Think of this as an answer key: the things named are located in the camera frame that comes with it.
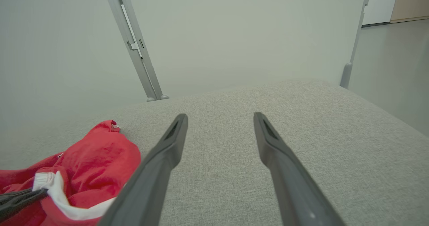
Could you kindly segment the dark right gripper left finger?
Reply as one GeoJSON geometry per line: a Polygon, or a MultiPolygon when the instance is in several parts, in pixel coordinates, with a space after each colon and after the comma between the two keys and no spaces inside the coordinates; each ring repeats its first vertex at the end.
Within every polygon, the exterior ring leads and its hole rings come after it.
{"type": "Polygon", "coordinates": [[[135,170],[99,226],[157,226],[170,174],[181,161],[188,116],[179,114],[135,170]]]}

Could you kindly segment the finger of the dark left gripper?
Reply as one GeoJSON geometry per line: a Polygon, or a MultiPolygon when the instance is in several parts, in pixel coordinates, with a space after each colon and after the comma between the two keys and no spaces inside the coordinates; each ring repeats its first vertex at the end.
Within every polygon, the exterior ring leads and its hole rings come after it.
{"type": "Polygon", "coordinates": [[[47,196],[47,189],[28,188],[0,195],[0,221],[6,221],[23,208],[47,196]]]}

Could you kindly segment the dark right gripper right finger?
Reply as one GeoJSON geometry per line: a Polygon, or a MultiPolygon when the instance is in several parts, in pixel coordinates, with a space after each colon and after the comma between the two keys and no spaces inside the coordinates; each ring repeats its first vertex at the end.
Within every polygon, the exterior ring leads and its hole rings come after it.
{"type": "Polygon", "coordinates": [[[268,118],[256,112],[253,125],[259,157],[271,173],[283,225],[345,225],[268,118]]]}

